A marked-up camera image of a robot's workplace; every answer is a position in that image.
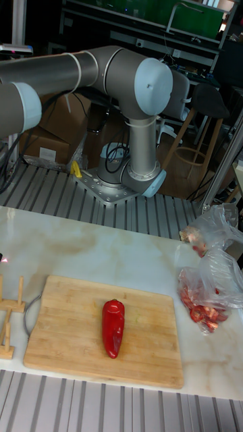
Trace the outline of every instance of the wooden stand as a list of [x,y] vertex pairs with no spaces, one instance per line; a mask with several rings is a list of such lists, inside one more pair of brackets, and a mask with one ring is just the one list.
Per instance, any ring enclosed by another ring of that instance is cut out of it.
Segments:
[[0,277],[0,311],[6,311],[7,309],[11,309],[13,312],[24,312],[25,302],[22,302],[22,294],[23,294],[23,285],[24,278],[20,276],[19,288],[18,288],[18,299],[17,300],[8,300],[6,298],[2,298],[3,292],[3,276]]
[[3,276],[0,275],[0,311],[7,311],[3,328],[0,333],[0,358],[9,359],[13,357],[14,347],[10,346],[11,324],[9,322],[11,312],[24,312],[25,302],[22,302],[24,278],[20,276],[18,287],[18,300],[3,299]]

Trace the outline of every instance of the table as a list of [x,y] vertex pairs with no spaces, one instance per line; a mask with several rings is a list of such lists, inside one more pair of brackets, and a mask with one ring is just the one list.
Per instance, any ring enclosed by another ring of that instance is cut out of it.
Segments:
[[[243,333],[238,312],[234,311],[214,335],[205,337],[177,295],[180,268],[198,265],[199,257],[189,245],[4,207],[0,208],[0,235],[1,252],[8,259],[8,263],[1,263],[3,296],[16,298],[18,277],[23,275],[23,300],[30,302],[42,291],[49,274],[170,295],[175,304],[184,370],[185,384],[180,392],[243,398]],[[29,328],[37,314],[36,305],[30,311]],[[1,368],[42,375],[43,371],[22,364],[27,344],[22,315],[12,314],[11,328],[11,345],[16,350],[12,360],[1,360]],[[65,377],[49,372],[45,375]],[[69,375],[65,378],[82,379]]]

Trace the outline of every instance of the wooden stool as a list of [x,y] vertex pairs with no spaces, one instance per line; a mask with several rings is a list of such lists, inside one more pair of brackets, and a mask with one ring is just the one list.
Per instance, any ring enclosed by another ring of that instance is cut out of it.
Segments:
[[[194,148],[189,148],[189,147],[178,147],[180,140],[182,139],[185,131],[187,130],[190,121],[192,120],[194,114],[196,112],[199,112],[203,115],[206,115],[208,117],[205,127],[202,131],[202,135],[200,137],[198,146],[196,149]],[[173,154],[175,153],[176,157],[178,157],[181,161],[188,163],[189,165],[191,165],[192,167],[190,168],[189,174],[187,179],[190,177],[190,174],[192,172],[192,168],[193,166],[196,167],[202,167],[199,177],[198,177],[198,184],[197,187],[200,185],[201,181],[203,180],[206,171],[207,171],[207,167],[210,161],[210,158],[212,156],[213,153],[213,149],[215,147],[215,143],[217,140],[217,137],[219,135],[219,131],[220,131],[220,127],[222,125],[222,121],[225,118],[228,118],[230,116],[229,111],[227,110],[226,106],[223,103],[223,99],[221,98],[221,95],[219,94],[219,92],[212,87],[210,84],[199,84],[195,87],[193,95],[192,95],[192,108],[185,120],[185,122],[183,123],[182,127],[180,128],[180,131],[178,133],[178,135],[176,136],[163,164],[162,164],[162,169],[166,169],[168,163],[170,162]],[[201,145],[203,143],[203,140],[205,138],[205,134],[208,130],[210,121],[212,118],[217,119],[216,125],[215,125],[215,129],[213,131],[213,135],[211,137],[210,143],[209,143],[209,147],[207,150],[206,155],[202,152],[200,152],[200,148]],[[193,161],[189,161],[187,159],[185,159],[184,157],[182,157],[180,155],[181,152],[183,151],[190,151],[195,153]],[[198,156],[203,157],[204,161],[202,163],[197,163],[196,162],[196,158]]]

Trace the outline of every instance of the aluminum slat floor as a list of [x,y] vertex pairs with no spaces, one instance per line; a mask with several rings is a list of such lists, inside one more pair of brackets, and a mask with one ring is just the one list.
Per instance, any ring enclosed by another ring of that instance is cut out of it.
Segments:
[[[179,240],[196,203],[156,195],[102,205],[72,177],[21,165],[0,205]],[[243,432],[243,403],[0,372],[0,432]]]

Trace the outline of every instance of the green screen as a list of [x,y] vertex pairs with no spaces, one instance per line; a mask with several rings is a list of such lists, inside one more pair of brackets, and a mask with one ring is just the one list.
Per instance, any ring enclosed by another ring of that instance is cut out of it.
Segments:
[[188,4],[194,9],[202,10],[203,13],[179,5],[175,11],[171,27],[215,39],[223,12],[215,8],[203,7],[199,3],[192,4],[183,0],[82,0],[83,3],[164,26],[168,24],[173,6],[178,1]]

